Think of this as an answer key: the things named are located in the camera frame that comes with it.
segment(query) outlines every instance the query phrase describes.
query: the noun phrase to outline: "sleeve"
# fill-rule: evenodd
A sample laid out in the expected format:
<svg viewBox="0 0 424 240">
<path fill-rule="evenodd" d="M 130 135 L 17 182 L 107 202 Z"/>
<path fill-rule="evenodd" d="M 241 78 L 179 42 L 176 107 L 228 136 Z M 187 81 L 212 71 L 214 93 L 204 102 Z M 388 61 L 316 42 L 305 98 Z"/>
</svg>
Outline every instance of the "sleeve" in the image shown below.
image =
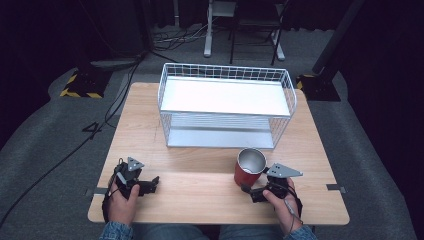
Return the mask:
<svg viewBox="0 0 424 240">
<path fill-rule="evenodd" d="M 99 238 L 99 240 L 131 239 L 133 239 L 133 229 L 130 226 L 119 222 L 108 222 Z"/>
<path fill-rule="evenodd" d="M 308 226 L 303 225 L 301 228 L 293 231 L 290 235 L 284 237 L 284 240 L 317 240 L 317 237 L 312 233 Z"/>
</svg>

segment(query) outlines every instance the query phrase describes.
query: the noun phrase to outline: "person's right hand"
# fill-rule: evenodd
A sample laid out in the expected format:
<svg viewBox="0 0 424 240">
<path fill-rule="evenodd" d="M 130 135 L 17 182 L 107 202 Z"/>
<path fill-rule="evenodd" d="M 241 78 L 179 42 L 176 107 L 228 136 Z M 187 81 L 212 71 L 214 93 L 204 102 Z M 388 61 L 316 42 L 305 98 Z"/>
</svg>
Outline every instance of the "person's right hand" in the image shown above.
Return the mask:
<svg viewBox="0 0 424 240">
<path fill-rule="evenodd" d="M 294 183 L 291 178 L 287 178 L 287 182 L 289 186 L 292 187 L 294 190 Z M 268 190 L 264 190 L 263 195 L 268 200 L 268 202 L 270 202 L 274 206 L 278 220 L 280 221 L 280 227 L 285 235 L 289 235 L 291 232 L 302 227 L 302 222 L 290 213 L 289 209 L 287 208 L 284 202 L 284 199 L 278 198 Z M 294 210 L 296 216 L 298 216 L 298 209 L 294 196 L 288 193 L 285 199 Z"/>
</svg>

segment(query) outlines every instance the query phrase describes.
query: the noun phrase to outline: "cup rim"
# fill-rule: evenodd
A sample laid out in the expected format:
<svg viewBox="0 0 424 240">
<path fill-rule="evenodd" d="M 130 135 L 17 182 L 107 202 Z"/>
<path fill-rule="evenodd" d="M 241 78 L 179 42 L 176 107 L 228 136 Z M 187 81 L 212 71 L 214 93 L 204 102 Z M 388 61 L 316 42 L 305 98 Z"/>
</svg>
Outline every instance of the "cup rim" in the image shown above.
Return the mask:
<svg viewBox="0 0 424 240">
<path fill-rule="evenodd" d="M 263 159 L 263 168 L 260 170 L 260 171 L 257 171 L 257 172 L 246 172 L 244 169 L 243 169 L 243 167 L 240 165 L 240 154 L 243 152 L 243 151 L 246 151 L 246 150 L 253 150 L 253 151 L 255 151 L 255 152 L 258 152 L 261 156 L 262 156 L 262 159 Z M 249 174 L 259 174 L 259 173 L 262 173 L 263 171 L 264 171 L 264 169 L 266 168 L 266 164 L 267 164 L 267 159 L 266 159 L 266 156 L 265 156 L 265 154 L 261 151 L 261 150 L 259 150 L 259 149 L 257 149 L 257 148 L 243 148 L 242 150 L 240 150 L 240 152 L 238 153 L 238 156 L 237 156 L 237 165 L 241 168 L 241 170 L 243 170 L 244 172 L 246 172 L 246 173 L 249 173 Z"/>
</svg>

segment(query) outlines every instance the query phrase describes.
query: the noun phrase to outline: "wire shelf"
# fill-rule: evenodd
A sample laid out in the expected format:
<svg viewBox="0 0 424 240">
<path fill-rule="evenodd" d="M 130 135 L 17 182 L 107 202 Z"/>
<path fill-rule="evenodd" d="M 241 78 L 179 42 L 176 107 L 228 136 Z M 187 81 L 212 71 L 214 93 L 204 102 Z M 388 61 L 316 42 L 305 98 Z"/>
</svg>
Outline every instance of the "wire shelf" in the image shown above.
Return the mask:
<svg viewBox="0 0 424 240">
<path fill-rule="evenodd" d="M 158 90 L 169 147 L 273 149 L 296 104 L 285 69 L 167 63 Z"/>
</svg>

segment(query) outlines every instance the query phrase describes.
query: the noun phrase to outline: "white shelf surface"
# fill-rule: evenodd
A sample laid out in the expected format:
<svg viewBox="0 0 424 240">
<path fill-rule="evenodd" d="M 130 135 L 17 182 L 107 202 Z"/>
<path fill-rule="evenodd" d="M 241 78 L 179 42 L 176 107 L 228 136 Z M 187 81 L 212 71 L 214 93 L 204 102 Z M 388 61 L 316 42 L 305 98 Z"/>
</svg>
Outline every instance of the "white shelf surface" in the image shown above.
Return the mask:
<svg viewBox="0 0 424 240">
<path fill-rule="evenodd" d="M 169 77 L 162 112 L 290 116 L 280 82 Z"/>
</svg>

